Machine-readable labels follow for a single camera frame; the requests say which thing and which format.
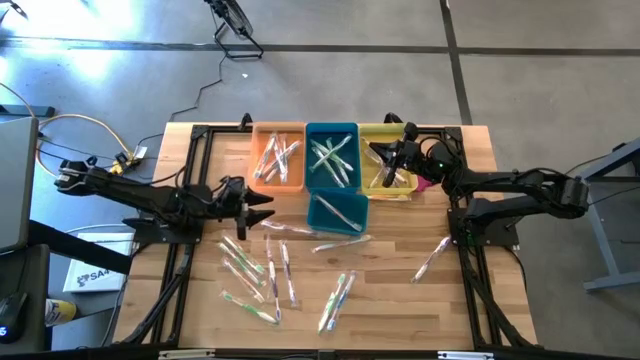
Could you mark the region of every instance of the yellow bin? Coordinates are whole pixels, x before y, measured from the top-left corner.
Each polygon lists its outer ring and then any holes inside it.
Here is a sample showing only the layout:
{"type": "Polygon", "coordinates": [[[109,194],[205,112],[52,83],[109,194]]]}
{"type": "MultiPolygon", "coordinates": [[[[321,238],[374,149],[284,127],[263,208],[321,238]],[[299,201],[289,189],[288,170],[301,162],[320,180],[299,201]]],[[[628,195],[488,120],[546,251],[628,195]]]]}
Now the yellow bin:
{"type": "Polygon", "coordinates": [[[362,172],[362,193],[364,195],[408,195],[412,193],[418,187],[418,177],[410,174],[404,170],[398,170],[405,179],[407,179],[407,185],[400,185],[398,187],[382,186],[381,177],[373,187],[371,181],[376,177],[380,166],[371,160],[366,154],[365,149],[369,148],[363,138],[370,142],[384,142],[390,143],[402,138],[405,124],[361,124],[358,125],[360,132],[360,168],[362,172]]]}

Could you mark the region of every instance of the concrete floor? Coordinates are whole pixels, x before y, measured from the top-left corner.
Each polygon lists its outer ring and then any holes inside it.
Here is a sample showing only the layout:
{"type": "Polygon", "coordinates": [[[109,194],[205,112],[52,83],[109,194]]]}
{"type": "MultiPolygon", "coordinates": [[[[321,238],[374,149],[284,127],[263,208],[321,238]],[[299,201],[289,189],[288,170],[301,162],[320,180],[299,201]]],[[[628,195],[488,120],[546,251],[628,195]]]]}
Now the concrete floor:
{"type": "MultiPolygon", "coordinates": [[[[438,0],[239,2],[263,43],[447,44],[438,0]]],[[[24,1],[30,22],[9,12],[0,35],[212,42],[214,26],[200,0],[53,3],[24,1]]],[[[640,47],[634,0],[449,3],[460,46],[640,47]]],[[[162,132],[172,112],[191,106],[198,89],[217,79],[221,58],[219,52],[0,48],[0,79],[32,104],[106,120],[133,146],[162,132]]],[[[640,134],[640,57],[462,56],[461,67],[473,123],[490,127],[501,170],[566,170],[640,134]]],[[[203,93],[198,110],[175,121],[236,121],[250,112],[258,121],[379,122],[393,111],[405,121],[460,124],[452,79],[447,54],[269,52],[260,62],[226,61],[224,82],[203,93]]],[[[4,92],[0,101],[15,103],[4,92]]],[[[75,120],[53,124],[47,133],[97,154],[119,151],[104,131],[75,120]]],[[[158,142],[149,146],[157,151],[158,142]]],[[[148,164],[141,173],[152,169],[148,164]]],[[[51,178],[36,171],[35,220],[69,229],[133,215],[106,200],[58,195],[51,178]]],[[[597,294],[582,289],[583,281],[605,274],[587,221],[534,216],[518,230],[540,343],[640,356],[640,286],[597,294]]],[[[65,261],[52,263],[52,273],[66,272],[65,261]]],[[[56,328],[54,348],[97,346],[107,320],[102,313],[56,328]],[[64,341],[62,333],[73,340],[64,341]]]]}

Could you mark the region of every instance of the box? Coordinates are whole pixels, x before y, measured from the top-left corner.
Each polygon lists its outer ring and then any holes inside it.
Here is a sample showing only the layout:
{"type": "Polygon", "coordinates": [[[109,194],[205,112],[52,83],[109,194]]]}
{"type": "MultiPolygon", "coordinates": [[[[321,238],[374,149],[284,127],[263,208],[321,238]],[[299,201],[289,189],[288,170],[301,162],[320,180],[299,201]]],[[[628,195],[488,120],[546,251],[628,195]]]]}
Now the box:
{"type": "Polygon", "coordinates": [[[367,229],[369,213],[369,199],[364,195],[336,192],[334,190],[314,190],[309,202],[307,224],[317,231],[329,231],[347,235],[360,235],[367,229]],[[356,231],[337,215],[327,209],[314,195],[320,195],[342,215],[362,226],[362,231],[356,231]]]}
{"type": "MultiPolygon", "coordinates": [[[[253,131],[251,134],[251,156],[249,158],[249,172],[247,175],[247,183],[249,186],[259,193],[293,193],[300,192],[304,188],[304,175],[305,175],[305,124],[301,122],[260,122],[253,124],[253,131]],[[269,141],[271,133],[276,131],[278,135],[287,135],[287,146],[293,144],[299,140],[302,143],[295,152],[288,159],[288,172],[287,182],[282,184],[280,182],[280,173],[273,177],[270,183],[264,182],[264,177],[268,174],[265,173],[260,179],[256,179],[253,173],[256,169],[256,165],[265,147],[269,141]]],[[[274,161],[275,151],[271,151],[269,156],[269,163],[274,161]]]]}
{"type": "Polygon", "coordinates": [[[363,194],[408,195],[418,187],[418,177],[404,170],[398,170],[397,173],[401,174],[402,177],[407,180],[408,183],[406,185],[385,188],[382,186],[382,180],[384,180],[383,176],[373,187],[369,187],[371,181],[373,181],[378,174],[378,171],[380,171],[380,166],[365,154],[368,146],[362,140],[362,137],[366,138],[370,142],[391,143],[398,139],[402,139],[404,127],[405,124],[362,124],[359,126],[360,138],[358,141],[360,142],[360,173],[362,176],[363,194]]]}
{"type": "MultiPolygon", "coordinates": [[[[355,193],[360,188],[360,156],[358,141],[358,126],[355,123],[310,123],[306,128],[306,165],[305,184],[309,192],[313,190],[332,189],[335,191],[355,193]],[[341,188],[336,184],[324,165],[320,165],[314,172],[309,170],[318,161],[318,156],[311,150],[311,140],[326,146],[326,140],[331,138],[333,146],[338,145],[345,136],[351,134],[351,140],[345,144],[337,155],[353,167],[353,171],[347,171],[349,185],[341,188]]],[[[335,163],[329,160],[338,177],[342,179],[335,163]]]]}

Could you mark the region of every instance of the wooden table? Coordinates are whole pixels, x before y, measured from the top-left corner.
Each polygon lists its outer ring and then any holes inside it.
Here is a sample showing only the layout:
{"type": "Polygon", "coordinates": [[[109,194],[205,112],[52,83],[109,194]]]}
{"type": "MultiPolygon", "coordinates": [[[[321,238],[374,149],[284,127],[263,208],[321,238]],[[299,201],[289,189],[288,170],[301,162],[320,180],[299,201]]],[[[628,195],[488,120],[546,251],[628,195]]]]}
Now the wooden table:
{"type": "MultiPolygon", "coordinates": [[[[184,165],[192,125],[167,125],[156,166],[156,179],[170,175],[184,165]]],[[[462,131],[469,167],[477,171],[495,171],[488,128],[462,126],[462,131]]],[[[224,175],[247,175],[249,140],[250,134],[216,135],[210,160],[210,187],[215,187],[224,175]]],[[[499,194],[487,195],[500,198],[499,194]]],[[[276,210],[276,215],[270,218],[273,221],[306,226],[308,204],[309,195],[305,191],[295,195],[277,195],[273,203],[262,208],[276,210]]],[[[234,295],[245,295],[235,278],[222,267],[221,251],[216,246],[219,230],[229,229],[234,234],[235,222],[207,222],[202,242],[196,247],[180,347],[472,349],[455,247],[449,247],[437,259],[419,284],[409,283],[430,252],[448,235],[445,216],[448,207],[447,196],[440,186],[435,186],[415,195],[409,203],[371,202],[367,233],[375,239],[369,243],[312,254],[310,249],[322,241],[290,239],[292,276],[301,302],[298,309],[292,309],[289,304],[279,251],[274,247],[283,308],[279,326],[271,326],[220,297],[223,288],[234,295]],[[338,276],[347,270],[357,270],[358,277],[337,328],[332,334],[318,336],[318,320],[327,297],[335,288],[338,276]]],[[[243,243],[245,249],[261,264],[266,264],[261,227],[254,227],[248,237],[243,243]]],[[[129,335],[156,300],[166,252],[166,245],[152,245],[134,259],[116,327],[116,340],[129,335]]],[[[521,334],[535,343],[517,262],[502,248],[486,248],[486,257],[497,303],[521,334]]],[[[272,303],[262,308],[275,314],[272,303]]],[[[173,302],[168,310],[164,335],[173,317],[173,302]]],[[[486,313],[482,306],[479,310],[483,334],[488,339],[486,313]]]]}

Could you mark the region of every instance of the orange bin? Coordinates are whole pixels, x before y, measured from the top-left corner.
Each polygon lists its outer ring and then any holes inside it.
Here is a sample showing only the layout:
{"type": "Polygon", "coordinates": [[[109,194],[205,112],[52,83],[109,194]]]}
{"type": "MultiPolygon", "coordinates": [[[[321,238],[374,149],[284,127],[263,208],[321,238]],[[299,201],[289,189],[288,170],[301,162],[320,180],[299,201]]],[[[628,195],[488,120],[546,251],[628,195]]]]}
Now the orange bin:
{"type": "MultiPolygon", "coordinates": [[[[249,173],[247,175],[248,184],[257,192],[262,193],[292,193],[300,192],[304,188],[304,152],[305,144],[305,123],[302,122],[260,122],[253,124],[253,132],[251,134],[251,156],[249,158],[249,173]],[[262,178],[256,179],[253,172],[258,165],[259,159],[262,157],[271,133],[276,131],[278,136],[286,134],[287,146],[295,141],[301,144],[288,159],[287,182],[280,182],[279,173],[273,179],[265,184],[264,174],[262,178]]],[[[268,163],[276,159],[275,152],[271,151],[268,163]]]]}

